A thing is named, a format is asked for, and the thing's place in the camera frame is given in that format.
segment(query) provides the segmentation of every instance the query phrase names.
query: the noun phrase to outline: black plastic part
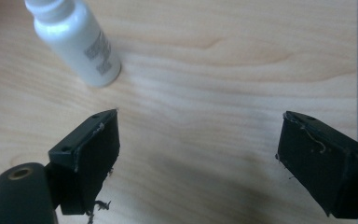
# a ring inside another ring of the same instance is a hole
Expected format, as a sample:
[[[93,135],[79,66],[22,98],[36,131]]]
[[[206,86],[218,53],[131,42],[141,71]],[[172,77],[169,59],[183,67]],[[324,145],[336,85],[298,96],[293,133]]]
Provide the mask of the black plastic part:
[[[25,163],[0,175],[0,224],[57,223],[45,168]]]
[[[61,140],[46,166],[54,206],[64,215],[91,212],[119,148],[115,109],[89,117]]]
[[[327,215],[358,218],[358,142],[307,115],[284,115],[277,159]]]

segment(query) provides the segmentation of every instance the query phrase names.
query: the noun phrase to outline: bottle label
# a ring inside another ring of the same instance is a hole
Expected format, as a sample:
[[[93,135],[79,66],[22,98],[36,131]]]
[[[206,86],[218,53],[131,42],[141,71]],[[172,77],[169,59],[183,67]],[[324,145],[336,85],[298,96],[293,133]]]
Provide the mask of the bottle label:
[[[84,53],[91,62],[97,62],[95,68],[103,76],[112,67],[112,64],[108,61],[111,51],[109,41],[103,32],[100,32],[94,43]]]

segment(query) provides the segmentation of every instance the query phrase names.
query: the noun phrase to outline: white bottle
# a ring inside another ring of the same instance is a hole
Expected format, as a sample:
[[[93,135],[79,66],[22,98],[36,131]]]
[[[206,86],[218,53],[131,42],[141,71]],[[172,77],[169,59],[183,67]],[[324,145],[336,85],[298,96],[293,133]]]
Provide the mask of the white bottle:
[[[83,80],[102,87],[118,76],[120,61],[82,0],[25,0],[34,29]]]

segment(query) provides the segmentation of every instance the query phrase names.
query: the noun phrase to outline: wooden table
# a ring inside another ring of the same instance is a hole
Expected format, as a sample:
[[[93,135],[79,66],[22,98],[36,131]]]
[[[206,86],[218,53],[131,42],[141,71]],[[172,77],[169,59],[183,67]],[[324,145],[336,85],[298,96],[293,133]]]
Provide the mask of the wooden table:
[[[99,223],[356,223],[326,217],[275,160],[282,113],[357,138],[357,1],[88,1],[122,61],[87,87],[0,0],[0,174],[119,108]],[[60,223],[87,223],[86,216]]]

